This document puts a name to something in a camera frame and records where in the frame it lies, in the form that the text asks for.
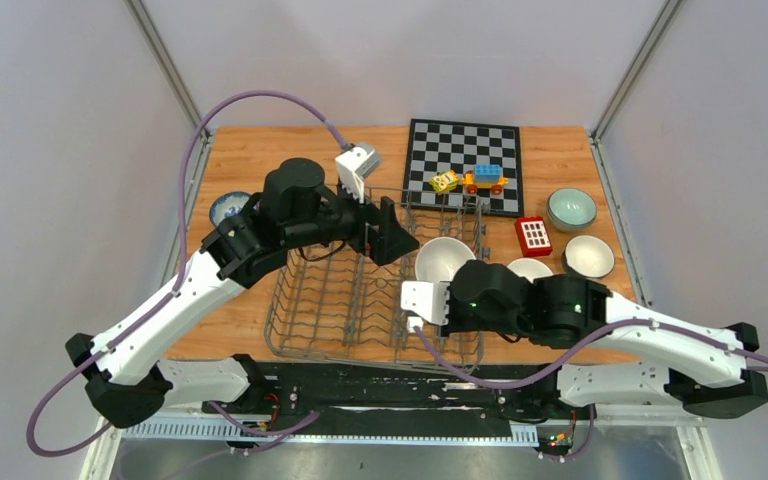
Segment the white blue floral bowl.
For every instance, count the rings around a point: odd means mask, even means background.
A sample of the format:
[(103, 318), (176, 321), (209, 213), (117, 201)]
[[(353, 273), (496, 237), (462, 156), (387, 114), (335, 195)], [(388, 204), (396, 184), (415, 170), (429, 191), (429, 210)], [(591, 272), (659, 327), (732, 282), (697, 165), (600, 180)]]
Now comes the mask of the white blue floral bowl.
[(227, 218), (239, 215), (249, 202), (251, 195), (243, 191), (232, 191), (219, 196), (209, 208), (209, 220), (214, 227)]

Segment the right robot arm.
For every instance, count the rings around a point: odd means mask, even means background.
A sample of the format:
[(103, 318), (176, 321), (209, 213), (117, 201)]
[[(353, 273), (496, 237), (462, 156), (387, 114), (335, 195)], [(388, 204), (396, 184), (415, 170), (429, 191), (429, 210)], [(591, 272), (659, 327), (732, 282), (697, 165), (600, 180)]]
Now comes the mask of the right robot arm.
[(758, 348), (754, 326), (692, 325), (580, 276), (530, 281), (504, 265), (469, 260), (447, 285), (443, 329), (562, 350), (554, 363), (506, 385), (530, 395), (544, 417), (568, 407), (675, 405), (735, 419), (768, 403), (765, 376), (745, 358)]

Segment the grey wire dish rack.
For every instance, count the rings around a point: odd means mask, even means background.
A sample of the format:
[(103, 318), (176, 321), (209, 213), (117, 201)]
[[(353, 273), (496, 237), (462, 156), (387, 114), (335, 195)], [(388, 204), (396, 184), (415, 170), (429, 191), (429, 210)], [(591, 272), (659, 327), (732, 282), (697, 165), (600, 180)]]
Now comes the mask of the grey wire dish rack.
[[(370, 188), (378, 202), (395, 203), (400, 224), (420, 243), (438, 236), (456, 238), (479, 259), (484, 246), (488, 210), (484, 200), (461, 193), (432, 195), (420, 202), (416, 192)], [(293, 252), (280, 270), (265, 320), (264, 338), (273, 354), (298, 360), (335, 362), (435, 372), (439, 365), (409, 331), (400, 308), (401, 285), (415, 277), (414, 253), (377, 266), (345, 248), (331, 255), (313, 246)]]

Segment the light teal checked bowl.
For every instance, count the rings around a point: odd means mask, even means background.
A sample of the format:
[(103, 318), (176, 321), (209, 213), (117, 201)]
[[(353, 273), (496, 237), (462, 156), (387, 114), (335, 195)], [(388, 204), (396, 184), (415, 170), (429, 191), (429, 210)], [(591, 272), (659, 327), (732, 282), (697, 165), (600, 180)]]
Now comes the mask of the light teal checked bowl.
[(547, 200), (550, 223), (562, 232), (576, 232), (590, 227), (598, 214), (593, 198), (576, 188), (561, 188)]

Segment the teal white bowl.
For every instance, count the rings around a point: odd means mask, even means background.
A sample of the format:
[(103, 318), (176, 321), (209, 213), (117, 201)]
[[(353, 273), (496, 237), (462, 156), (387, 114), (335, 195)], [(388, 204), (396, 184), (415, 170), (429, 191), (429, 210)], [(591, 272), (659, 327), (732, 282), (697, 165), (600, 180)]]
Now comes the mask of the teal white bowl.
[(602, 279), (616, 265), (616, 257), (609, 244), (592, 235), (571, 238), (564, 247), (561, 260), (566, 273), (588, 279)]

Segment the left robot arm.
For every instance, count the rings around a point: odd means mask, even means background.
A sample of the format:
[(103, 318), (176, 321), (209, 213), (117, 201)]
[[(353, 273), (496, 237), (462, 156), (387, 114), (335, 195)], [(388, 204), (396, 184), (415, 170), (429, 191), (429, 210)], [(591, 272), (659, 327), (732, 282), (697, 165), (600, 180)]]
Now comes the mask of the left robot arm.
[(338, 183), (329, 188), (318, 163), (284, 161), (215, 226), (164, 291), (101, 334), (73, 336), (67, 352), (86, 364), (92, 406), (120, 429), (191, 402), (258, 411), (267, 389), (249, 357), (171, 361), (165, 352), (207, 314), (284, 267), (291, 252), (335, 244), (384, 266), (415, 251), (419, 243), (399, 223), (393, 200), (367, 197), (365, 181), (380, 162), (359, 149), (341, 154)]

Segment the beige bowl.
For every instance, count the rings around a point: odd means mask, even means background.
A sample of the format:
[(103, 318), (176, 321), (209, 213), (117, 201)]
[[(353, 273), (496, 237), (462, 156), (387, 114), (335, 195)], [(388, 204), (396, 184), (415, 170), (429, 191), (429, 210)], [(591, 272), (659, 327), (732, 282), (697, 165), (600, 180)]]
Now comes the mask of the beige bowl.
[(415, 279), (425, 282), (450, 282), (468, 261), (475, 260), (472, 249), (453, 237), (437, 237), (426, 242), (417, 253)]
[(542, 261), (535, 258), (519, 258), (511, 261), (507, 268), (517, 276), (533, 282), (536, 279), (551, 277), (553, 271)]

